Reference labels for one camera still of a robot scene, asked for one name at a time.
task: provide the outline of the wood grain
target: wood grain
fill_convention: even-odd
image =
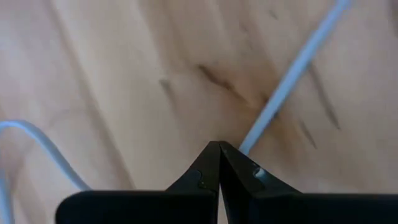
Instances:
[[[355,1],[251,158],[304,192],[398,192],[396,4]],[[96,189],[164,189],[208,141],[239,146],[332,5],[0,1],[0,118]],[[17,222],[51,223],[76,189],[20,131],[0,147]]]

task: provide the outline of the wooden surface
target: wooden surface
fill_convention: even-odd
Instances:
[[[95,189],[164,189],[239,146],[332,0],[1,0],[0,119],[42,128]],[[357,0],[251,158],[304,192],[398,192],[397,1]],[[17,223],[76,192],[0,139]]]

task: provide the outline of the white cable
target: white cable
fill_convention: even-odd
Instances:
[[[250,149],[257,143],[263,131],[267,128],[276,112],[278,112],[289,93],[293,90],[297,80],[299,80],[303,72],[307,69],[308,64],[311,62],[321,44],[324,43],[332,29],[336,26],[343,11],[347,9],[350,4],[351,0],[336,0],[333,9],[328,13],[326,18],[324,18],[319,25],[319,28],[311,35],[307,43],[301,49],[298,57],[279,83],[276,91],[269,99],[268,104],[261,111],[261,114],[239,147],[239,150],[243,154],[248,155]]]
[[[24,130],[26,134],[34,139],[77,188],[80,190],[91,190],[91,188],[72,169],[56,145],[39,128],[23,120],[0,121],[0,134],[3,129],[12,127]],[[11,201],[7,187],[6,175],[3,170],[0,170],[0,210],[3,215],[3,222],[6,224],[15,223]]]

